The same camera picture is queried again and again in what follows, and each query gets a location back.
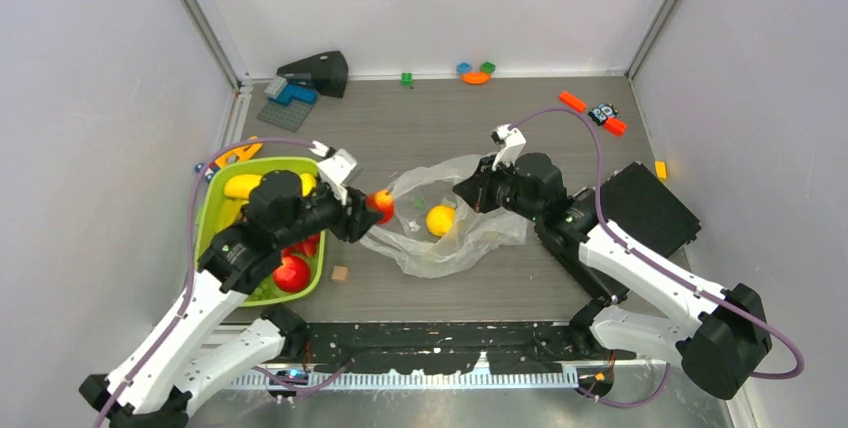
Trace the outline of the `red orange fake pear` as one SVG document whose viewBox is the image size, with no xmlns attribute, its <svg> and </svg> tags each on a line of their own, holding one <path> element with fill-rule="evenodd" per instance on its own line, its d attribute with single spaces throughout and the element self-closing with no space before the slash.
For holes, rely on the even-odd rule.
<svg viewBox="0 0 848 428">
<path fill-rule="evenodd" d="M 394 198 L 388 189 L 370 194 L 366 199 L 367 205 L 381 214 L 378 225 L 388 223 L 395 215 Z"/>
</svg>

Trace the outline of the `yellow fake lemon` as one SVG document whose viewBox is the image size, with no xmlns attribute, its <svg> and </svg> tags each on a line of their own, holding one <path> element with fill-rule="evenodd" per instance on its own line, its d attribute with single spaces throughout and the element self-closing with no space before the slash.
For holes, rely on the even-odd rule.
<svg viewBox="0 0 848 428">
<path fill-rule="evenodd" d="M 453 227 L 456 209 L 448 205 L 437 205 L 431 208 L 425 219 L 428 232 L 435 237 L 445 236 Z"/>
</svg>

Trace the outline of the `clear printed plastic bag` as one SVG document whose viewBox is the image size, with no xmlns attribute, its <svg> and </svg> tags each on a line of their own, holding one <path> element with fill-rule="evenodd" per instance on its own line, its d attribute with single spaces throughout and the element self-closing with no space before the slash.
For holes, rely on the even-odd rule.
<svg viewBox="0 0 848 428">
<path fill-rule="evenodd" d="M 403 273 L 428 279 L 467 270 L 497 248 L 524 245 L 525 219 L 503 210 L 477 213 L 453 192 L 480 159 L 462 155 L 398 175 L 387 187 L 393 217 L 360 243 L 392 259 Z"/>
</svg>

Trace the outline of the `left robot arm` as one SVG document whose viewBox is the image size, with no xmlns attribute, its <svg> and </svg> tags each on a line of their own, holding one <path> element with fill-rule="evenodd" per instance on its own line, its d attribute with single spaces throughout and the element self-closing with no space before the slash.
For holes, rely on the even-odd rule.
<svg viewBox="0 0 848 428">
<path fill-rule="evenodd" d="M 265 174 L 250 192 L 242 220 L 217 233 L 192 265 L 182 295 L 148 337 L 108 374 L 92 374 L 79 392 L 97 410 L 95 426 L 184 427 L 237 376 L 274 357 L 298 360 L 305 321 L 271 307 L 234 340 L 206 355 L 201 345 L 282 264 L 282 251 L 326 230 L 355 243 L 382 213 L 362 191 L 326 181 L 308 196 L 298 174 Z"/>
</svg>

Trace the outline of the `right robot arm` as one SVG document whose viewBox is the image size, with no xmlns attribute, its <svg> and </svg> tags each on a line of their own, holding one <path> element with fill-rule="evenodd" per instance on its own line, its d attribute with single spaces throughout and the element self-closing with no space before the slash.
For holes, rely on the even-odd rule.
<svg viewBox="0 0 848 428">
<path fill-rule="evenodd" d="M 631 164 L 599 189 L 572 195 L 545 154 L 522 155 L 510 166 L 486 156 L 453 190 L 477 213 L 503 209 L 529 220 L 592 296 L 572 320 L 580 356 L 606 349 L 647 355 L 729 400 L 771 351 L 757 291 L 724 287 L 670 260 L 694 238 L 698 221 L 644 166 Z"/>
</svg>

